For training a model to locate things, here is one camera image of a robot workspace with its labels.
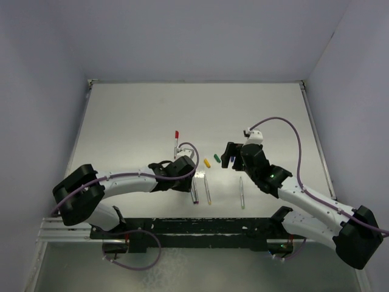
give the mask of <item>pen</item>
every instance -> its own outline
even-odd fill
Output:
[[[194,203],[198,204],[199,203],[199,195],[197,193],[197,185],[196,185],[195,178],[192,179],[192,191],[194,193]]]
[[[204,174],[204,185],[205,185],[205,193],[207,194],[208,205],[211,205],[212,204],[211,195],[209,194],[208,181],[205,174]]]
[[[244,209],[244,191],[243,191],[243,180],[242,177],[239,179],[240,189],[241,189],[241,205],[242,209]]]
[[[174,137],[174,159],[177,157],[177,150],[178,150],[178,131],[176,131],[176,135]]]

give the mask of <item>yellow marker cap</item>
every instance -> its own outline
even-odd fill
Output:
[[[211,168],[211,165],[209,164],[207,158],[204,159],[204,164],[207,166],[209,169]]]

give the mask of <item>white table surface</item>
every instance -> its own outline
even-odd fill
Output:
[[[212,205],[203,179],[197,178],[200,204],[189,193],[169,190],[131,193],[105,199],[124,217],[271,217],[292,206],[262,193],[244,172],[222,169],[213,155],[227,142],[243,143],[243,129],[270,116],[289,119],[301,136],[303,182],[329,196],[314,134],[297,83],[125,83],[94,84],[71,161],[71,171],[91,163],[96,170],[123,170],[173,159],[174,131],[179,142],[193,143],[200,153],[199,170],[207,174]],[[297,141],[286,123],[260,127],[264,152],[271,164],[294,175]],[[203,163],[207,158],[212,167]],[[241,209],[239,177],[243,177],[246,208]]]

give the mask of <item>gray wall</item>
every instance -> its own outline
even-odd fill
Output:
[[[52,1],[88,78],[307,78],[350,0]]]
[[[0,287],[21,291],[63,177],[86,77],[42,1],[0,3]]]
[[[309,103],[337,196],[389,229],[389,1],[353,1],[310,75]],[[388,240],[367,265],[388,291]]]

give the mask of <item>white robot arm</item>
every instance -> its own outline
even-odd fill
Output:
[[[244,134],[247,138],[245,144],[227,144],[221,156],[222,167],[227,168],[230,157],[234,156],[232,168],[245,171],[260,190],[309,214],[302,215],[284,207],[281,224],[287,233],[322,243],[335,250],[347,264],[363,268],[383,240],[373,213],[364,206],[354,209],[341,204],[304,186],[289,171],[270,165],[263,151],[263,135],[259,130],[249,129]]]
[[[183,148],[174,162],[152,163],[126,172],[100,172],[90,164],[82,165],[53,189],[56,209],[60,210],[66,226],[87,222],[104,231],[113,231],[125,222],[119,208],[103,204],[104,199],[124,193],[169,189],[189,192],[196,168],[193,157],[192,149]]]

